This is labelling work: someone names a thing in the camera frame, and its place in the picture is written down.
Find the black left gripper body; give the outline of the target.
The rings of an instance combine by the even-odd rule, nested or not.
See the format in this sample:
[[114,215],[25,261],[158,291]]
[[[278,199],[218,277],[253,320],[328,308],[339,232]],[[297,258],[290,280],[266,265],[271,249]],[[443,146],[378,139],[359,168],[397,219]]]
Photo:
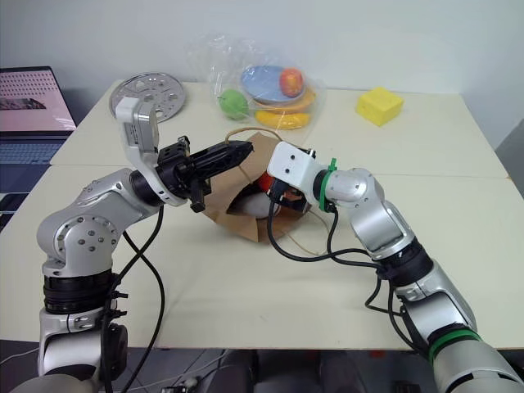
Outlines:
[[191,202],[191,209],[200,213],[206,208],[205,196],[211,192],[210,180],[204,175],[208,148],[190,153],[187,136],[160,150],[157,173],[167,189],[176,197]]

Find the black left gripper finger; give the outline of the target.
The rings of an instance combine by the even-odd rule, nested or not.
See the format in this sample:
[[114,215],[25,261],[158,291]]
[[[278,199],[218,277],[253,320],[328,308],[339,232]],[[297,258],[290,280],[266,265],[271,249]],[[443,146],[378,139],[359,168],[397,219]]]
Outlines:
[[196,161],[196,175],[199,178],[213,178],[218,174],[240,165],[246,157],[239,155],[207,156]]
[[191,154],[195,165],[240,165],[254,151],[248,141],[220,142]]

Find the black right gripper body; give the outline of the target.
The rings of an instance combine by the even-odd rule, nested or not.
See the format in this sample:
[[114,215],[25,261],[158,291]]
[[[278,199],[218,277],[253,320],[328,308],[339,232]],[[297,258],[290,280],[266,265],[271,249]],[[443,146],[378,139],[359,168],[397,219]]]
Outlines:
[[296,212],[305,213],[308,209],[304,193],[278,178],[273,178],[268,196],[279,206]]

